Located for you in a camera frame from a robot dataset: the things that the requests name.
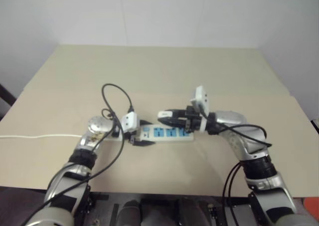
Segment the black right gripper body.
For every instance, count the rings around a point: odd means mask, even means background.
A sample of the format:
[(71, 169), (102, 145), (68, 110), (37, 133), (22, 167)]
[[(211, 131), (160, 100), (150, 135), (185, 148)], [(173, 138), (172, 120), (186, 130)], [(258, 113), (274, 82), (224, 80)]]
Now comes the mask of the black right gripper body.
[(187, 106), (185, 110), (186, 124), (185, 130), (187, 133), (199, 131), (202, 117), (196, 112), (192, 106)]

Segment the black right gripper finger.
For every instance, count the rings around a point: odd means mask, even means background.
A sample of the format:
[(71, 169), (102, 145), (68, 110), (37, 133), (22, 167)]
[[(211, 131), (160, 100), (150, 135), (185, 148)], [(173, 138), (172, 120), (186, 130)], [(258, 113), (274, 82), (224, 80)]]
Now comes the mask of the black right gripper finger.
[(170, 118), (185, 118), (186, 110), (181, 109), (167, 109), (164, 110), (165, 117)]
[(185, 128), (186, 126), (186, 120), (178, 119), (178, 118), (163, 117), (163, 118), (159, 118), (159, 122), (174, 128)]

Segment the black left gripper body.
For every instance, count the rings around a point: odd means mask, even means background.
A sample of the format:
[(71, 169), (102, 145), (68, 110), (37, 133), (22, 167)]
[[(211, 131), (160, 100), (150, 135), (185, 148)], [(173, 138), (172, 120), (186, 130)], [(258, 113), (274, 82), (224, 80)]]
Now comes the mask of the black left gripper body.
[(139, 136), (139, 130), (128, 132), (127, 133), (128, 142), (132, 144), (133, 146), (139, 146), (141, 141), (139, 140), (138, 136)]

